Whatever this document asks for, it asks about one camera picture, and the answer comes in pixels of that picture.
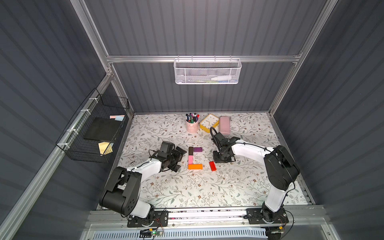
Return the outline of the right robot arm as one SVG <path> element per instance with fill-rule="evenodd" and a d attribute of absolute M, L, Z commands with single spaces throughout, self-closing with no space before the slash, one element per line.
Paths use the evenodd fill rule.
<path fill-rule="evenodd" d="M 233 163 L 236 156 L 242 156 L 265 166 L 271 186 L 260 211 L 253 218 L 263 220 L 267 224 L 276 221 L 285 223 L 284 201 L 289 192 L 296 189 L 296 179 L 301 173 L 289 151 L 281 145 L 268 148 L 237 137 L 229 139 L 214 128 L 210 129 L 210 134 L 217 147 L 217 150 L 213 151 L 215 163 Z"/>

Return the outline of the pink block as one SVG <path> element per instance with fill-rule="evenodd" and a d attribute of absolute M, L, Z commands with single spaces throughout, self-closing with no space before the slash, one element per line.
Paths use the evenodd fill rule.
<path fill-rule="evenodd" d="M 188 164 L 189 165 L 193 165 L 194 164 L 194 156 L 193 155 L 189 155 L 188 156 Z"/>

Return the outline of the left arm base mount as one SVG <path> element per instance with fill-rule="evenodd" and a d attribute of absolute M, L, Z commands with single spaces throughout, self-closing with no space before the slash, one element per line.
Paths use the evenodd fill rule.
<path fill-rule="evenodd" d="M 137 216 L 128 216 L 128 228 L 160 228 L 166 227 L 169 220 L 169 211 L 162 209 L 160 211 L 151 211 L 147 218 Z"/>

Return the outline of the orange block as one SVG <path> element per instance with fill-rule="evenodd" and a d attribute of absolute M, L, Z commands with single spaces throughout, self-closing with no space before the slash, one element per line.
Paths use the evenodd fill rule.
<path fill-rule="evenodd" d="M 203 165 L 202 164 L 189 164 L 188 169 L 189 170 L 202 170 Z"/>

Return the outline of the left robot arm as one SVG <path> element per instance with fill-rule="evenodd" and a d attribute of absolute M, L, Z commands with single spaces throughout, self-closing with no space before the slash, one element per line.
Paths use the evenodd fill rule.
<path fill-rule="evenodd" d="M 140 200 L 141 184 L 149 177 L 166 171 L 177 172 L 179 162 L 187 151 L 171 142 L 162 142 L 159 150 L 149 150 L 151 155 L 143 163 L 129 168 L 116 167 L 99 200 L 101 207 L 121 214 L 146 220 L 155 219 L 155 207 Z"/>

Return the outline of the red block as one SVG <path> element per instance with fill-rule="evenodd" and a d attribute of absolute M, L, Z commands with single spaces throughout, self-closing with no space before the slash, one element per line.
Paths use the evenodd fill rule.
<path fill-rule="evenodd" d="M 215 162 L 211 161 L 209 162 L 210 168 L 212 172 L 215 172 L 217 170 Z"/>

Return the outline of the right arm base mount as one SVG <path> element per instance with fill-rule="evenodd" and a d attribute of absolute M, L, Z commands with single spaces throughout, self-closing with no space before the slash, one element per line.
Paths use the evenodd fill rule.
<path fill-rule="evenodd" d="M 284 208 L 280 208 L 276 213 L 268 208 L 246 209 L 244 219 L 248 219 L 249 224 L 282 224 L 289 223 L 287 213 Z"/>

